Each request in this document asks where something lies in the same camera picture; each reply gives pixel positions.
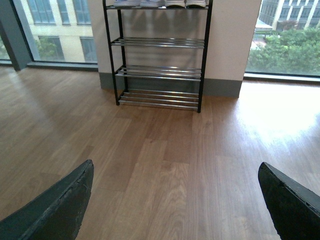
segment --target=building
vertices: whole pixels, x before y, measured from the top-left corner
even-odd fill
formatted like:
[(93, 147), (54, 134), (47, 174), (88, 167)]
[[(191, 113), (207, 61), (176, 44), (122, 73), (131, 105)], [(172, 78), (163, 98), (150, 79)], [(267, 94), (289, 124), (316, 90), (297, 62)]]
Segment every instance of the building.
[(97, 62), (87, 0), (22, 0), (21, 3), (38, 49), (33, 52), (35, 60)]
[(319, 0), (263, 0), (259, 19), (282, 31), (284, 21), (296, 21), (298, 29), (315, 28), (320, 22)]

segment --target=green foliage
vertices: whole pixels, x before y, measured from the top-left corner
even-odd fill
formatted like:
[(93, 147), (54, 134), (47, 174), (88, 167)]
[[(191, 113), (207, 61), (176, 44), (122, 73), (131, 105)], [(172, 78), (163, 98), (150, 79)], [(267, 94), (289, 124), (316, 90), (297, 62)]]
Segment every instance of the green foliage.
[(307, 28), (280, 32), (252, 49), (247, 72), (320, 75), (320, 30)]
[(39, 40), (35, 40), (35, 44), (42, 61), (51, 61), (56, 55), (57, 46), (50, 42), (47, 37), (42, 37)]
[(0, 59), (5, 59), (5, 60), (9, 59), (7, 50), (5, 48), (4, 43), (2, 42), (1, 38), (0, 38)]

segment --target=white wall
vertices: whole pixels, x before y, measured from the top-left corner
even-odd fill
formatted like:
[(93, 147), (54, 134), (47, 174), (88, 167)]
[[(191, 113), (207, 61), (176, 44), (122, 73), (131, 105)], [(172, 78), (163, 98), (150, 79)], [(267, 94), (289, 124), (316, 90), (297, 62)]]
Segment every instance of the white wall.
[[(113, 1), (108, 0), (108, 3), (112, 5)], [(99, 72), (110, 73), (102, 1), (88, 0), (88, 4)], [(260, 0), (213, 1), (205, 78), (243, 80), (260, 5)], [(110, 10), (108, 14), (111, 34), (117, 37), (116, 11)], [(128, 10), (123, 14), (124, 34), (135, 37), (202, 38), (206, 14), (205, 10)], [(128, 51), (128, 57), (145, 65), (193, 67), (200, 66), (201, 53), (193, 49), (133, 48)], [(120, 60), (119, 54), (114, 57)]]

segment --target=chrome shelf rail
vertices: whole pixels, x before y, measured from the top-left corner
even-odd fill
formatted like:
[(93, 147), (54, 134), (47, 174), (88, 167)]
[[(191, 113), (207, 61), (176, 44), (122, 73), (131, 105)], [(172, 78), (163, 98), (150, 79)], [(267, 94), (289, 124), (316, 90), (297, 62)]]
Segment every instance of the chrome shelf rail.
[(130, 89), (123, 92), (120, 103), (138, 106), (197, 110), (199, 96), (195, 93)]
[(200, 68), (181, 68), (169, 66), (122, 66), (115, 72), (116, 76), (133, 77), (143, 79), (167, 79), (180, 81), (201, 81)]
[(203, 49), (205, 41), (201, 39), (180, 38), (142, 38), (123, 37), (112, 41), (113, 46), (140, 46), (140, 47), (171, 47), (187, 49)]

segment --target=laminate floorboard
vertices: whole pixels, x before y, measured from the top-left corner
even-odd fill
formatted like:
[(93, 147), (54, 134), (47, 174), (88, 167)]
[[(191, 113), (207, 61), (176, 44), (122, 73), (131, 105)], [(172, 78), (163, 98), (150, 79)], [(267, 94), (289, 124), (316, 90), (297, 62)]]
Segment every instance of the laminate floorboard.
[(320, 87), (243, 81), (202, 103), (116, 106), (96, 72), (0, 67), (0, 219), (92, 159), (79, 240), (279, 240), (258, 169), (320, 195)]

